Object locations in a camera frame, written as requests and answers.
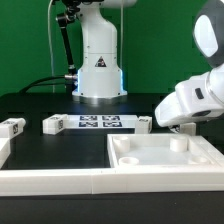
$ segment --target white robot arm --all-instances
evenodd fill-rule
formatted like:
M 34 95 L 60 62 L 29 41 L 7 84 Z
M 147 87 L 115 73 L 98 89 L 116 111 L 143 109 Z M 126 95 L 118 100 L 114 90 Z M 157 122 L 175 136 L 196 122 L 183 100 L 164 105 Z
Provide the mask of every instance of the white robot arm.
M 123 89 L 122 70 L 117 65 L 117 30 L 100 13 L 100 8 L 121 8 L 137 0 L 62 0 L 65 14 L 57 17 L 65 42 L 69 73 L 78 78 L 73 99 L 86 103 L 111 103 L 127 95 Z M 76 71 L 65 27 L 78 18 L 83 33 L 83 65 Z
M 175 86 L 156 108 L 160 126 L 215 119 L 224 113 L 224 0 L 209 0 L 198 14 L 194 39 L 211 72 Z

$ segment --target cable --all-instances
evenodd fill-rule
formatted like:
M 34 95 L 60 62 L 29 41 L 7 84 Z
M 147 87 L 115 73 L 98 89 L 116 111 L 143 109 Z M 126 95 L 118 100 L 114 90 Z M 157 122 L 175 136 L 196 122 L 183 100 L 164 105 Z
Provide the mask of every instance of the cable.
M 46 81 L 50 81 L 50 80 L 62 79 L 62 78 L 64 79 L 64 76 L 46 77 L 46 78 L 43 78 L 43 79 L 39 79 L 39 80 L 37 80 L 35 82 L 32 82 L 31 84 L 29 84 L 28 86 L 24 87 L 23 89 L 21 89 L 19 91 L 19 93 L 26 93 L 26 91 L 28 89 L 30 89 L 31 87 L 35 86 L 38 83 L 46 82 Z
M 121 47 L 120 47 L 120 68 L 123 67 L 123 40 L 124 40 L 124 0 L 121 0 Z
M 49 6 L 48 6 L 48 18 L 47 18 L 47 24 L 48 24 L 48 41 L 49 41 L 49 49 L 50 49 L 50 58 L 51 58 L 51 76 L 55 76 L 55 70 L 54 70 L 54 52 L 52 47 L 52 35 L 51 35 L 51 7 L 54 0 L 50 0 Z
M 30 88 L 33 88 L 33 87 L 38 87 L 38 86 L 55 86 L 55 85 L 65 85 L 65 83 L 45 83 L 45 84 L 36 84 L 36 85 L 33 85 L 33 86 L 29 86 L 26 88 L 26 92 L 30 89 Z

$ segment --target black table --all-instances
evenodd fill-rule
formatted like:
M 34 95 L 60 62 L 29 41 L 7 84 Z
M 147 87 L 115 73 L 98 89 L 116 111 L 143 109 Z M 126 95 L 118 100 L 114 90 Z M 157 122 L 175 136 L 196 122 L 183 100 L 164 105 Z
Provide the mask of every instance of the black table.
M 0 120 L 24 117 L 24 133 L 11 141 L 3 170 L 109 167 L 108 133 L 133 129 L 64 130 L 42 133 L 53 114 L 152 116 L 163 94 L 129 94 L 114 105 L 75 103 L 65 94 L 7 94 L 0 97 Z M 199 124 L 197 131 L 224 151 L 223 119 Z M 167 132 L 153 122 L 153 132 Z M 223 223 L 224 192 L 134 193 L 1 197 L 0 224 L 8 223 Z

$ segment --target dark wall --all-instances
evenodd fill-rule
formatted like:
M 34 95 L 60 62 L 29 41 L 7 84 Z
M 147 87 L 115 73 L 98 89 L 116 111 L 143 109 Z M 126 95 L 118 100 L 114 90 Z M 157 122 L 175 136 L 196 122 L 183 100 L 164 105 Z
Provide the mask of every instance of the dark wall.
M 123 71 L 130 93 L 167 93 L 175 84 L 210 67 L 192 39 L 194 17 L 205 0 L 138 0 L 124 12 Z M 0 14 L 0 95 L 51 75 L 47 35 L 49 0 L 3 1 Z M 67 66 L 59 29 L 54 20 L 64 7 L 52 11 L 56 75 Z M 120 11 L 102 10 L 120 29 Z M 69 27 L 76 66 L 82 64 L 82 35 L 77 22 Z M 52 91 L 35 88 L 32 91 Z

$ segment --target white plastic tray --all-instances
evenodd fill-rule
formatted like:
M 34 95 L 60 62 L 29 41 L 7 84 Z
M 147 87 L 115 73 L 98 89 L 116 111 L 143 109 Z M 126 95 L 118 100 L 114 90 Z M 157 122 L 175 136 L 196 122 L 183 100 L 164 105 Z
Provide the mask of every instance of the white plastic tray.
M 183 134 L 109 135 L 111 167 L 223 166 L 224 156 L 201 136 Z

